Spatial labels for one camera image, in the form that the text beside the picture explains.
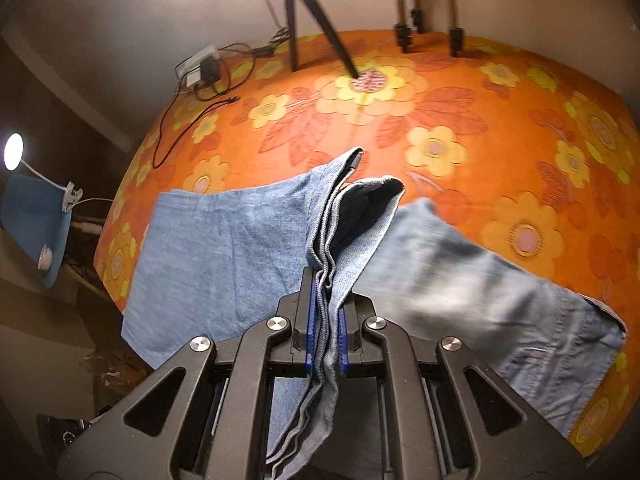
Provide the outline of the light blue denim pants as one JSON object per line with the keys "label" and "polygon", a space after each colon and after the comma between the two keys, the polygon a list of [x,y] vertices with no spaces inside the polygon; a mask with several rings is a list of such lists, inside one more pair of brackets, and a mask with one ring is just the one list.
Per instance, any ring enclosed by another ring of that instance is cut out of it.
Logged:
{"label": "light blue denim pants", "polygon": [[122,338],[159,367],[194,336],[223,341],[269,318],[313,268],[314,371],[273,391],[267,469],[288,479],[319,455],[354,479],[381,472],[374,391],[337,376],[338,306],[350,292],[408,334],[460,338],[561,434],[620,352],[605,304],[538,278],[464,238],[393,177],[355,180],[362,151],[275,184],[160,195]]}

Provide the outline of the orange floral bedsheet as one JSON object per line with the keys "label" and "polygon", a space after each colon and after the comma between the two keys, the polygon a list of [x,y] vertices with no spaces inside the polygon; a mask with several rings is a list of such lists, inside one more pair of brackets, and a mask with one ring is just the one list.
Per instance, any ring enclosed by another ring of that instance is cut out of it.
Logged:
{"label": "orange floral bedsheet", "polygon": [[629,336],[570,434],[601,451],[639,395],[639,133],[624,101],[516,47],[438,32],[401,53],[389,32],[307,36],[253,58],[236,48],[213,88],[184,90],[142,141],[115,194],[94,266],[116,306],[161,192],[215,193],[302,174],[355,145],[359,177],[392,174],[465,236],[608,304]]}

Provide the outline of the black power adapter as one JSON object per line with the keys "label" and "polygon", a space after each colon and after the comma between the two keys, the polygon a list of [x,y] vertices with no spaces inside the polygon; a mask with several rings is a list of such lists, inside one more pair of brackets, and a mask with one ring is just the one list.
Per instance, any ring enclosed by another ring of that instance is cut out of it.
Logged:
{"label": "black power adapter", "polygon": [[204,58],[204,60],[201,60],[200,76],[204,84],[212,86],[221,78],[219,65],[220,62],[214,58],[213,55],[209,55],[207,58]]}

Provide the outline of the white power strip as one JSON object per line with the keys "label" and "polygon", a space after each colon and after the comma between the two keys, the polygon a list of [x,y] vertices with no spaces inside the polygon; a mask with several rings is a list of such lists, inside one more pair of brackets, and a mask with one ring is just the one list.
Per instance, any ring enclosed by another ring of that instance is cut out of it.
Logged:
{"label": "white power strip", "polygon": [[206,58],[218,60],[219,50],[210,44],[199,50],[190,58],[186,58],[175,67],[175,75],[178,81],[183,81],[187,87],[192,87],[202,79],[201,64]]}

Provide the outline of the white clip lamp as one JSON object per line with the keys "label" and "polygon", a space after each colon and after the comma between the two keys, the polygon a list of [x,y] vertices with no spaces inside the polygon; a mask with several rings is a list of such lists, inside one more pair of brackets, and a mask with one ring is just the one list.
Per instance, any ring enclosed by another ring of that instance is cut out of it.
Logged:
{"label": "white clip lamp", "polygon": [[25,142],[21,133],[12,132],[6,139],[6,143],[4,144],[2,151],[4,168],[6,168],[6,170],[8,171],[16,171],[19,166],[23,166],[37,179],[46,182],[47,184],[53,186],[56,190],[61,191],[63,193],[61,206],[61,210],[63,212],[69,212],[76,206],[85,203],[111,203],[113,201],[111,198],[85,197],[84,190],[82,188],[76,188],[72,181],[68,181],[66,185],[60,185],[52,181],[38,170],[35,170],[35,168],[30,166],[28,162],[26,162],[23,157],[24,149]]}

